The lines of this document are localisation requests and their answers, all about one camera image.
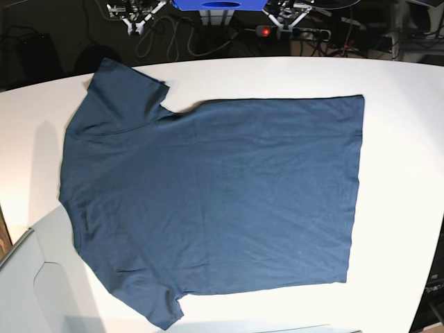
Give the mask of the dark blue T-shirt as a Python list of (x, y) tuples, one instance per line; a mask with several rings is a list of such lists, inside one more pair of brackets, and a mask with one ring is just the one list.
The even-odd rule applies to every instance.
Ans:
[(213, 100), (102, 61), (66, 129), (59, 200), (106, 290), (166, 330), (183, 296), (347, 280), (365, 99)]

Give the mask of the black power strip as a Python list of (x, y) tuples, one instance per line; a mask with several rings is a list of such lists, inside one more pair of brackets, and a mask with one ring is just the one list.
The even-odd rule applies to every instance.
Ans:
[(322, 28), (279, 28), (277, 26), (259, 25), (253, 30), (259, 37), (269, 37), (275, 34), (277, 38), (284, 35), (294, 37), (297, 40), (329, 40), (332, 36), (331, 32)]

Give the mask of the blue box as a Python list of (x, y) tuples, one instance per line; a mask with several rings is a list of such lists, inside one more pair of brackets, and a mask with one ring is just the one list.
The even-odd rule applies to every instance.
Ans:
[(194, 10), (245, 10), (261, 11), (267, 0), (175, 0), (181, 11)]

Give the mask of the white aluminium post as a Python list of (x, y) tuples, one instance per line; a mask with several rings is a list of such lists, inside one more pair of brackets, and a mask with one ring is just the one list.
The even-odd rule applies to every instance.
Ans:
[(204, 26), (227, 26), (234, 14), (233, 10), (199, 10), (200, 20)]

